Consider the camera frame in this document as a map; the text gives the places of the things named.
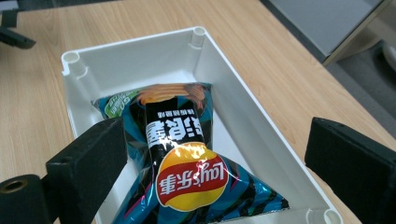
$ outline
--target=snack bag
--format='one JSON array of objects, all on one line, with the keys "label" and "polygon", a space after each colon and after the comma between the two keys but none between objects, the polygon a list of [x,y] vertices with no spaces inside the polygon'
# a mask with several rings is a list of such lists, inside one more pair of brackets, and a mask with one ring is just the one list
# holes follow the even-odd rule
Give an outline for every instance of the snack bag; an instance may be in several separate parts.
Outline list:
[{"label": "snack bag", "polygon": [[[211,148],[213,105],[211,85],[208,83],[157,84],[117,93],[92,102],[104,119],[123,117],[128,154],[133,159],[137,172],[151,165],[146,138],[146,104],[172,98],[177,99],[175,108],[182,108],[186,103],[192,104],[205,134],[205,145]],[[161,116],[173,115],[176,113],[175,108],[162,111]]]},{"label": "snack bag", "polygon": [[210,223],[289,208],[239,164],[207,149],[196,104],[180,107],[178,100],[146,104],[150,166],[141,170],[113,223]]}]

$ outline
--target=white container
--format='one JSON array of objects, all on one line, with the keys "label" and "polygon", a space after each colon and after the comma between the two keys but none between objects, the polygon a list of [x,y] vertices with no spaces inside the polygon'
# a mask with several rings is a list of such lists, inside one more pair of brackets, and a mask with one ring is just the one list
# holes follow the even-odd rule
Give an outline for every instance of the white container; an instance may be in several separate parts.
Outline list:
[{"label": "white container", "polygon": [[[291,209],[232,223],[340,224],[341,216],[202,27],[77,49],[62,56],[70,122],[78,137],[103,120],[91,100],[155,83],[213,84],[213,149],[282,194]],[[96,216],[109,223],[136,178],[128,161]]]}]

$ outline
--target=lay's logo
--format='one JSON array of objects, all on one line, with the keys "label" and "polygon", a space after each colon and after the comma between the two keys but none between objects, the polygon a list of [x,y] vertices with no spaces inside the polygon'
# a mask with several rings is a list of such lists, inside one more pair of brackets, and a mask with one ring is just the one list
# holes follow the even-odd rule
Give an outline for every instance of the lay's logo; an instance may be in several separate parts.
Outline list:
[{"label": "lay's logo", "polygon": [[202,143],[187,143],[163,158],[155,184],[162,206],[189,212],[215,202],[227,183],[223,159]]}]

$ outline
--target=metal screw hole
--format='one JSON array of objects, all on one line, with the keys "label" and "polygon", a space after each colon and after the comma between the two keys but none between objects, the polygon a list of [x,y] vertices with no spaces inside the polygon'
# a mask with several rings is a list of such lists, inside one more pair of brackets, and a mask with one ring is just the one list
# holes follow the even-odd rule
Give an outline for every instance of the metal screw hole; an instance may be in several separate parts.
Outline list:
[{"label": "metal screw hole", "polygon": [[20,189],[23,189],[26,185],[27,185],[28,181],[25,179],[22,180],[14,180],[8,184],[6,184],[5,186],[3,186],[0,189],[0,192],[2,193],[12,193],[15,191],[18,191]]}]

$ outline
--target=gray floor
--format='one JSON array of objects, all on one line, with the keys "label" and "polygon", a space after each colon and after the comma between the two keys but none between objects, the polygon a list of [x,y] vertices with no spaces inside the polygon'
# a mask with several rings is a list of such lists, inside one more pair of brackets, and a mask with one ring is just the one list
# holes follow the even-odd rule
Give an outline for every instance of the gray floor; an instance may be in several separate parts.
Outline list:
[{"label": "gray floor", "polygon": [[326,68],[396,138],[396,72],[382,54],[382,43]]}]

